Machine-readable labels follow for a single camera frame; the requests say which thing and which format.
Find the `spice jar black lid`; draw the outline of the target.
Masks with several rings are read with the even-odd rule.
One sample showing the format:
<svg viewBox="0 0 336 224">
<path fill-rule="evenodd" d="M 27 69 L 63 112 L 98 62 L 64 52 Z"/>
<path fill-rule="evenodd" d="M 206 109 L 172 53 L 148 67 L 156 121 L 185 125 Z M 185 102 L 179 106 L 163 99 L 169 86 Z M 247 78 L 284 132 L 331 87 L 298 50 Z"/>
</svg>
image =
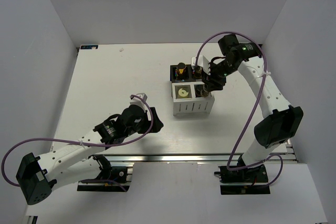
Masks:
<svg viewBox="0 0 336 224">
<path fill-rule="evenodd" d="M 198 84 L 195 85 L 195 95 L 197 98 L 206 98 L 209 96 L 209 92 L 204 90 L 204 85 L 203 84 Z"/>
</svg>

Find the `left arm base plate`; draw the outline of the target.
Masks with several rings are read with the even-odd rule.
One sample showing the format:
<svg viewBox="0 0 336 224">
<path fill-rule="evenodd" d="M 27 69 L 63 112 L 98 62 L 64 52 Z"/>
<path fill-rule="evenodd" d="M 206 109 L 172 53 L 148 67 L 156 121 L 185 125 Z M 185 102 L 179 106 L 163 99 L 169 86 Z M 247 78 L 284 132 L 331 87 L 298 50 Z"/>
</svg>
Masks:
<svg viewBox="0 0 336 224">
<path fill-rule="evenodd" d="M 133 168 L 130 166 L 112 166 L 108 172 L 101 172 L 95 179 L 79 182 L 77 191 L 126 193 L 131 184 Z"/>
</svg>

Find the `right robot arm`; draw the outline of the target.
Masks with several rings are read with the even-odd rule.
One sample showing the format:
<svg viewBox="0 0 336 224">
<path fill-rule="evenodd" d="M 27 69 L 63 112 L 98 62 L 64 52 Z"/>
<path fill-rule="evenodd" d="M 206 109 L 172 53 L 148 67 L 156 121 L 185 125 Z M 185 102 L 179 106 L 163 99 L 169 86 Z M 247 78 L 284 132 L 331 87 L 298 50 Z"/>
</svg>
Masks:
<svg viewBox="0 0 336 224">
<path fill-rule="evenodd" d="M 256 97 L 232 153 L 236 152 L 256 109 L 260 108 L 263 115 L 263 120 L 254 127 L 255 139 L 249 149 L 241 155 L 235 167 L 227 164 L 229 171 L 237 170 L 238 177 L 247 182 L 255 177 L 255 167 L 270 159 L 271 152 L 276 147 L 296 134 L 303 118 L 303 110 L 299 106 L 292 106 L 282 95 L 268 71 L 266 54 L 254 40 L 233 31 L 222 31 L 217 35 L 222 36 L 218 41 L 221 61 L 215 63 L 211 60 L 199 64 L 200 55 L 197 54 L 195 58 L 195 65 L 203 69 L 203 93 L 222 90 L 226 78 L 238 72 Z"/>
</svg>

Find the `brown bottle gold cap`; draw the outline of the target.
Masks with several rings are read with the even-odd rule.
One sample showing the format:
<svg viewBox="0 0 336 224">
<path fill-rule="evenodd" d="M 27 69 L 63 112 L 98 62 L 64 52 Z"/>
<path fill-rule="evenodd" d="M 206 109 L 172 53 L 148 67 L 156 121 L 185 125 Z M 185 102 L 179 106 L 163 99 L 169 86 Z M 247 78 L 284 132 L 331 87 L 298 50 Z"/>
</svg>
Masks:
<svg viewBox="0 0 336 224">
<path fill-rule="evenodd" d="M 194 69 L 194 73 L 193 73 L 193 76 L 194 76 L 194 79 L 195 80 L 201 80 L 202 79 L 202 67 L 195 67 Z"/>
</svg>

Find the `white squeeze bottle yellow cap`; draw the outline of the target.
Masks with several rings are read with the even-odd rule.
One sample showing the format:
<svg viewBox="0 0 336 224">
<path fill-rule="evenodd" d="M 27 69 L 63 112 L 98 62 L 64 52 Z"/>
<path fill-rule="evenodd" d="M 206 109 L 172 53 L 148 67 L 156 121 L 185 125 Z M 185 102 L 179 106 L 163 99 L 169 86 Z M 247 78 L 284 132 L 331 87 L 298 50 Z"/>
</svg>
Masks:
<svg viewBox="0 0 336 224">
<path fill-rule="evenodd" d="M 188 98 L 188 96 L 189 96 L 188 89 L 178 88 L 178 90 L 177 90 L 177 98 L 178 99 L 185 99 L 185 98 Z"/>
</svg>

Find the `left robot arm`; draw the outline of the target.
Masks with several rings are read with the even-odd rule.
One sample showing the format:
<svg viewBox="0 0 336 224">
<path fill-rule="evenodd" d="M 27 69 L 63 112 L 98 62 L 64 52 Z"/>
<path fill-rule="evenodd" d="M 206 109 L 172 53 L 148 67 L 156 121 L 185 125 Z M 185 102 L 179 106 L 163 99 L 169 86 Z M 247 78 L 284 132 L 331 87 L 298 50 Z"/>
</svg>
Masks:
<svg viewBox="0 0 336 224">
<path fill-rule="evenodd" d="M 56 189 L 83 180 L 98 183 L 124 182 L 102 155 L 109 145 L 120 145 L 134 133 L 157 133 L 164 124 L 154 107 L 132 104 L 82 136 L 77 145 L 22 158 L 16 179 L 28 205 L 45 200 Z"/>
</svg>

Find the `tall dark sauce bottle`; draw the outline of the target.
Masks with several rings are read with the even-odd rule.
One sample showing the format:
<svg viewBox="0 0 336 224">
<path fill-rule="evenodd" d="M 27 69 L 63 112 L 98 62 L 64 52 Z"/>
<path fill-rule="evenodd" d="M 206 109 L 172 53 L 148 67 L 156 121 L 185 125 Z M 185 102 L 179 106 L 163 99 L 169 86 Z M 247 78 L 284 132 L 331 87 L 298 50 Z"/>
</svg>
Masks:
<svg viewBox="0 0 336 224">
<path fill-rule="evenodd" d="M 186 79 L 186 64 L 180 62 L 176 67 L 176 79 L 182 81 Z"/>
</svg>

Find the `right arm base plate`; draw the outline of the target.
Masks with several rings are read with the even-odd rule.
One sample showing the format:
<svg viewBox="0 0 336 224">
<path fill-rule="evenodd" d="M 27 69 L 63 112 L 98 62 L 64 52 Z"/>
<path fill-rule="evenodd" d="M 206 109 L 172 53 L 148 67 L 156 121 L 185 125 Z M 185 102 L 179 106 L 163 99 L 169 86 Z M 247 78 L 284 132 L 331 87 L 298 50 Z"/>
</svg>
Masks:
<svg viewBox="0 0 336 224">
<path fill-rule="evenodd" d="M 269 195 L 268 175 L 264 165 L 229 171 L 219 166 L 214 176 L 219 178 L 221 195 Z"/>
</svg>

